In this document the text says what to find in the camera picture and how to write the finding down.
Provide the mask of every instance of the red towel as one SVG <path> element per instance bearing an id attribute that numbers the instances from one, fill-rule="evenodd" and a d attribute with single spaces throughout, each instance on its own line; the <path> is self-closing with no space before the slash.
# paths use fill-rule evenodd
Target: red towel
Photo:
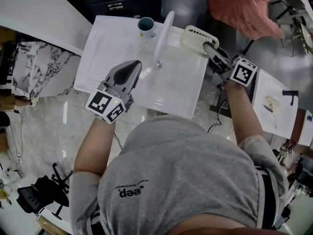
<path id="1" fill-rule="evenodd" d="M 257 40 L 270 36 L 284 38 L 278 25 L 268 18 L 270 0 L 209 0 L 212 16 Z"/>

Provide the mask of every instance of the black cable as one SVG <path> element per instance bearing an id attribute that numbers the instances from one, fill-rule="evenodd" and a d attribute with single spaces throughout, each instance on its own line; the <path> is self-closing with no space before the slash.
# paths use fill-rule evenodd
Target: black cable
<path id="1" fill-rule="evenodd" d="M 113 136 L 113 137 L 116 139 L 116 141 L 117 141 L 119 147 L 120 147 L 121 149 L 123 149 L 123 146 L 121 145 L 121 142 L 120 142 L 119 138 L 117 137 L 117 135 L 116 135 L 115 133 L 114 133 L 114 136 Z"/>
<path id="2" fill-rule="evenodd" d="M 222 125 L 222 122 L 220 121 L 220 112 L 221 112 L 221 109 L 222 109 L 223 105 L 226 103 L 227 100 L 228 100 L 228 98 L 226 98 L 226 99 L 221 103 L 221 105 L 220 105 L 220 107 L 219 107 L 219 111 L 217 112 L 217 121 L 216 121 L 216 123 L 212 124 L 212 125 L 210 126 L 210 128 L 208 129 L 208 131 L 207 131 L 209 134 L 212 133 L 212 131 L 214 130 L 214 128 L 215 128 L 216 126 Z"/>
<path id="3" fill-rule="evenodd" d="M 294 55 L 294 43 L 293 43 L 293 37 L 291 37 L 291 44 L 292 44 L 292 55 L 291 57 L 294 57 L 296 55 Z"/>
<path id="4" fill-rule="evenodd" d="M 21 113 L 20 113 L 18 110 L 13 110 L 13 112 L 21 115 Z M 17 156 L 18 159 L 19 159 L 19 162 L 16 163 L 17 165 L 19 165 L 19 164 L 21 163 L 21 157 L 22 157 L 22 155 L 23 155 L 22 125 L 23 125 L 23 116 L 21 115 L 21 124 L 20 124 L 20 129 L 21 129 L 21 155 L 18 154 L 18 150 L 17 150 L 17 148 L 16 148 L 15 141 L 14 141 L 13 130 L 12 130 L 12 127 L 11 127 L 11 125 L 10 125 L 10 129 L 11 129 L 11 133 L 12 133 L 12 140 L 13 140 L 13 144 L 14 144 L 15 151 L 16 151 L 16 156 Z"/>

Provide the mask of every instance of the sleeve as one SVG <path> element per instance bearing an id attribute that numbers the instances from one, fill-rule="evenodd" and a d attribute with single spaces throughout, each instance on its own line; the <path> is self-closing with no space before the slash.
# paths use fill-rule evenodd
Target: sleeve
<path id="1" fill-rule="evenodd" d="M 273 187 L 274 192 L 275 188 L 277 189 L 275 195 L 278 195 L 279 201 L 279 207 L 276 213 L 281 214 L 286 202 L 288 181 L 286 173 L 280 166 L 271 147 L 266 140 L 259 135 L 246 138 L 239 144 L 239 147 L 250 156 L 255 166 L 261 166 L 266 169 L 270 175 L 273 175 L 271 179 L 273 181 L 274 178 L 275 182 L 272 182 L 272 185 L 275 186 Z"/>
<path id="2" fill-rule="evenodd" d="M 87 219 L 98 209 L 100 176 L 76 172 L 69 181 L 69 215 L 74 235 L 86 235 Z"/>

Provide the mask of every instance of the marble surface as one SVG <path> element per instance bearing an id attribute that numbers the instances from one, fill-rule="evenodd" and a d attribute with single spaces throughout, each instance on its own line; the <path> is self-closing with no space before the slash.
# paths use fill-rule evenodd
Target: marble surface
<path id="1" fill-rule="evenodd" d="M 13 89 L 29 98 L 74 93 L 80 57 L 44 42 L 19 44 Z"/>
<path id="2" fill-rule="evenodd" d="M 53 174 L 52 164 L 59 163 L 64 173 L 68 173 L 74 165 L 77 151 L 85 137 L 93 116 L 84 108 L 88 94 L 75 92 L 71 95 L 40 98 L 36 107 L 18 108 L 22 123 L 21 147 L 21 116 L 13 112 L 8 115 L 14 135 L 14 143 L 10 129 L 7 130 L 9 140 L 9 155 L 13 166 L 18 166 L 26 175 L 32 173 L 37 177 Z M 193 121 L 207 130 L 217 120 L 217 114 L 209 111 L 210 105 L 217 100 L 215 88 L 209 81 L 204 80 L 195 110 Z M 133 104 L 127 113 L 123 113 L 116 121 L 116 135 L 122 145 L 129 133 L 141 122 L 151 118 L 155 112 Z M 221 126 L 213 130 L 235 142 L 232 121 L 220 116 Z M 269 135 L 268 141 L 280 145 L 284 140 Z M 120 147 L 114 139 L 109 162 L 120 152 Z M 18 165 L 17 153 L 22 153 L 22 162 Z"/>

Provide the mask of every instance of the white mug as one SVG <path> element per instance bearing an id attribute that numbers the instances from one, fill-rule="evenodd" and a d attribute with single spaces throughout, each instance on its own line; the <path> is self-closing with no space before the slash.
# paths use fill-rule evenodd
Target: white mug
<path id="1" fill-rule="evenodd" d="M 152 18 L 142 18 L 138 22 L 141 37 L 155 37 L 155 22 Z"/>

